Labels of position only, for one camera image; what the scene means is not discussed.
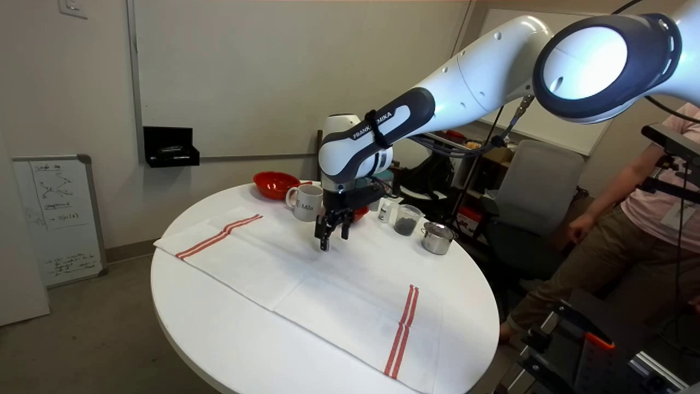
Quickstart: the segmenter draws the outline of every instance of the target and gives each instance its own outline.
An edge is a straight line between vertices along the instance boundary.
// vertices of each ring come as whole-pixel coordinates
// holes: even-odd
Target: desk
[[[226,262],[215,260],[213,265],[263,265],[268,260],[290,269],[292,276],[293,269],[288,265],[304,265],[307,271],[320,279],[341,276],[352,286],[377,288],[379,285],[380,288],[395,288],[403,283],[421,286],[421,302],[428,301],[428,304],[418,306],[418,318],[425,313],[441,321],[441,330],[436,330],[441,336],[428,337],[433,330],[423,327],[425,332],[421,332],[423,329],[418,327],[412,329],[410,337],[412,342],[428,337],[436,343],[423,348],[423,352],[437,354],[432,361],[430,391],[463,394],[493,361],[500,337],[498,302],[480,267],[458,243],[450,246],[449,255],[433,256],[421,248],[418,237],[399,237],[377,220],[377,213],[367,213],[352,226],[348,240],[341,240],[336,233],[329,240],[329,251],[320,251],[314,224],[296,221],[284,204],[263,202],[253,183],[222,190],[191,205],[169,226],[164,238],[176,235],[189,237],[189,233],[197,233],[207,221],[223,221],[240,213],[263,216],[227,237],[227,240],[248,237],[240,246],[248,246],[250,251],[230,260],[226,258]],[[279,233],[300,237],[293,243],[297,249],[275,248],[280,240]],[[185,262],[160,248],[151,267],[153,302],[166,337],[192,371],[215,387],[253,394],[415,391],[400,378],[390,378],[373,367],[352,350],[348,352],[343,346],[333,343],[333,340],[312,330],[304,321],[275,310],[271,304],[280,304],[280,301],[256,301],[248,288],[233,288],[226,276],[226,269],[203,271],[197,262]],[[329,310],[324,321],[333,327],[336,318],[343,321],[345,313],[333,316]],[[354,336],[352,325],[352,320],[343,321],[343,329],[348,327],[343,336]]]

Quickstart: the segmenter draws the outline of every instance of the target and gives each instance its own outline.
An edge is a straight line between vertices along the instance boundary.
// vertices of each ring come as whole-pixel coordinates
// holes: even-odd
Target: white robotic arm
[[[700,0],[674,17],[600,16],[559,35],[530,16],[498,26],[410,93],[350,120],[350,130],[327,130],[320,147],[327,213],[315,227],[321,249],[338,226],[348,237],[354,209],[377,200],[354,182],[391,165],[391,143],[469,124],[531,95],[551,113],[580,122],[608,120],[653,93],[700,104],[693,40],[700,40]]]

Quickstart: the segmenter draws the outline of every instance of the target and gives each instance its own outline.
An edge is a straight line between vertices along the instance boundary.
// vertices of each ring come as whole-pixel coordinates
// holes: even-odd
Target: cable
[[[493,141],[495,141],[495,139],[503,139],[503,135],[508,134],[508,131],[498,134],[498,124],[500,124],[500,119],[502,119],[502,113],[503,113],[503,108],[505,108],[505,106],[500,108],[498,119],[491,122],[488,134],[485,134],[485,139],[481,141],[481,147],[477,147],[477,148],[464,148],[467,156],[477,157],[477,156],[485,153],[485,152],[493,147]]]
[[[638,3],[642,3],[642,0],[631,0],[631,3],[622,5],[619,9],[615,9],[611,16],[617,16],[617,13],[622,13],[622,10],[631,9],[631,6],[634,6]]]
[[[689,177],[689,157],[683,157],[685,160],[685,169],[683,169],[683,189],[687,189],[687,177]],[[680,260],[683,260],[683,230],[685,230],[685,200],[680,197],[679,202],[679,235],[676,235],[676,271],[674,271],[674,304],[680,304],[683,302],[683,293],[680,293]],[[663,337],[665,342],[680,350],[679,357],[685,357],[685,354],[700,354],[700,348],[689,348],[685,343],[680,343],[680,310],[676,310],[669,321],[663,327]]]
[[[476,3],[469,3],[469,6],[464,9],[464,16],[463,16],[463,23],[460,23],[460,28],[458,28],[458,37],[453,41],[453,55],[460,52],[460,48],[463,48],[464,32],[467,32],[469,20],[473,16],[473,9],[476,9]]]
[[[687,120],[687,122],[700,122],[700,119],[692,119],[692,116],[687,116],[687,113],[680,113],[680,112],[663,106],[663,104],[657,100],[655,96],[645,96],[645,98],[647,98],[653,106],[657,106],[659,110],[663,110],[663,112],[668,112],[668,113],[671,113],[671,116],[679,116],[679,119],[683,119],[683,120]]]
[[[488,134],[485,134],[485,141],[483,141],[483,145],[480,147],[481,152],[488,152],[488,148],[491,148],[491,141],[493,141],[493,135],[495,135],[495,131],[498,131],[502,112],[503,112],[503,106],[500,108],[498,119],[491,122],[491,130],[488,130]],[[473,162],[473,166],[469,169],[469,176],[467,176],[467,180],[464,180],[464,187],[467,187],[467,189],[471,187],[471,182],[473,182],[473,177],[476,177],[476,174],[477,174],[480,157],[481,157],[481,156],[477,156],[476,162]]]

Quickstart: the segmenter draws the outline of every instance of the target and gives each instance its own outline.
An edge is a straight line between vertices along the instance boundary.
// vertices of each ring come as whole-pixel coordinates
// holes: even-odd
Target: black chair
[[[551,243],[577,192],[584,157],[539,141],[523,141],[500,190],[483,200],[485,220],[476,237],[485,238],[483,274],[500,295],[502,320],[508,295],[522,280],[546,280],[563,260]]]
[[[453,210],[455,166],[447,156],[432,153],[413,169],[391,169],[391,192],[425,213],[430,221],[449,221]]]

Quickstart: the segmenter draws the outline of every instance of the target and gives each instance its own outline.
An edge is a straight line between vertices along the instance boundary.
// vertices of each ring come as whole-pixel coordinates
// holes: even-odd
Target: white mug
[[[300,221],[315,221],[324,209],[324,190],[314,183],[293,187],[284,202]]]
[[[399,204],[400,204],[400,197],[380,197],[377,216],[383,224],[395,224]]]

